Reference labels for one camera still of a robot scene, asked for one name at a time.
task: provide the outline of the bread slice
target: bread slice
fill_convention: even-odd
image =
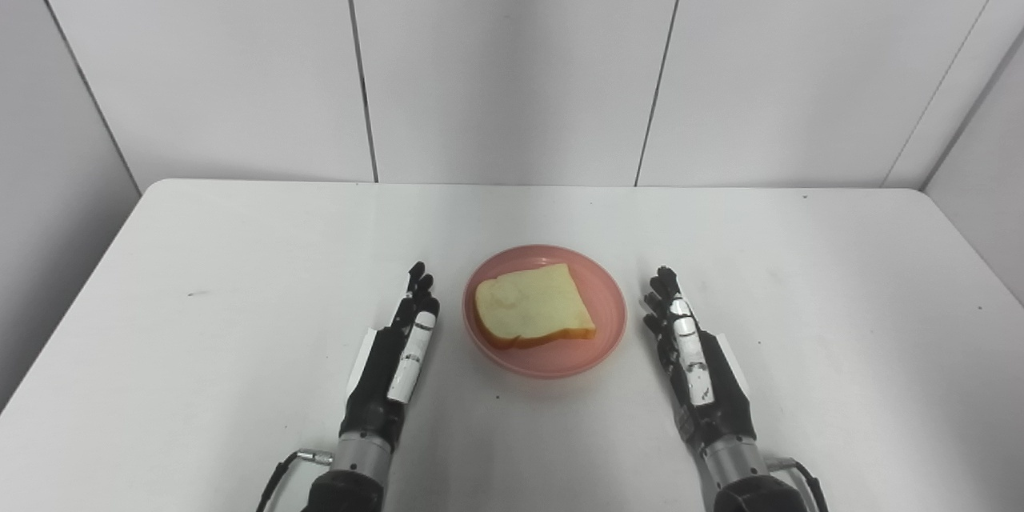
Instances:
[[[476,311],[495,348],[532,348],[597,334],[566,264],[483,280],[476,287]]]

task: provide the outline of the black cable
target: black cable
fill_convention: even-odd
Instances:
[[[800,474],[804,476],[804,481],[807,482],[807,487],[811,488],[811,496],[814,497],[814,506],[816,506],[818,512],[828,512],[828,505],[825,504],[825,494],[821,490],[821,482],[818,481],[815,476],[812,476],[811,471],[800,462],[794,460],[793,465],[796,466],[797,470],[800,470]]]
[[[288,472],[288,467],[295,462],[298,458],[299,453],[293,452],[288,455],[288,458],[282,460],[278,463],[278,466],[273,469],[273,474],[270,474],[270,479],[266,481],[266,487],[263,488],[263,495],[259,497],[259,506],[256,507],[256,512],[263,512],[266,508],[266,503],[270,502],[270,498],[273,496],[273,490],[278,489],[278,484],[281,483],[281,479],[285,477],[286,472]]]

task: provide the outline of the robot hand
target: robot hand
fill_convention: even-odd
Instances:
[[[653,292],[644,302],[651,313],[644,325],[654,334],[658,361],[679,404],[680,435],[700,455],[719,490],[714,512],[806,512],[800,493],[769,474],[758,451],[750,399],[718,338],[697,323],[676,272],[658,268],[650,287]],[[811,480],[812,489],[818,488]],[[818,509],[827,512],[823,499]]]
[[[398,445],[406,404],[420,376],[439,304],[430,294],[434,279],[421,261],[409,271],[406,297],[391,325],[370,331],[362,341],[345,402],[334,453],[299,450],[274,469],[256,512],[263,512],[295,460],[330,466],[309,489],[303,512],[380,512]]]

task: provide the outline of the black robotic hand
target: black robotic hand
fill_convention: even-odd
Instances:
[[[680,407],[683,440],[716,483],[714,512],[806,512],[800,493],[771,476],[758,452],[751,402],[717,337],[697,323],[672,268],[658,268],[644,297],[657,357]],[[823,499],[818,505],[820,512]]]
[[[439,311],[430,294],[433,276],[424,271],[417,261],[391,325],[374,336],[358,384],[345,404],[331,469],[313,481],[303,512],[381,510],[406,404]]]

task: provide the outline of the pink plate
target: pink plate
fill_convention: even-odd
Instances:
[[[562,263],[569,266],[580,297],[597,327],[596,336],[592,340],[556,340],[526,349],[499,350],[487,344],[476,313],[476,286],[508,272]],[[615,281],[596,261],[556,246],[520,246],[494,254],[466,284],[462,311],[466,330],[487,357],[506,370],[532,378],[563,378],[588,371],[608,357],[626,332],[626,301]]]

